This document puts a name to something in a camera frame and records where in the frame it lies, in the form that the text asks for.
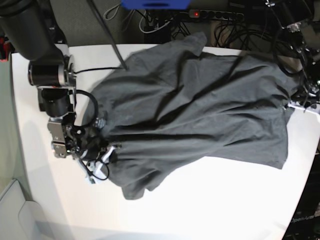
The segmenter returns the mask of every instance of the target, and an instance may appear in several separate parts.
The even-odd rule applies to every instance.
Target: gray shirt
[[[298,81],[263,57],[204,53],[206,42],[196,33],[137,52],[129,71],[114,71],[92,91],[107,119],[103,136],[122,145],[109,179],[126,199],[204,156],[284,165],[293,112],[285,105]],[[83,122],[92,114],[90,103]]]

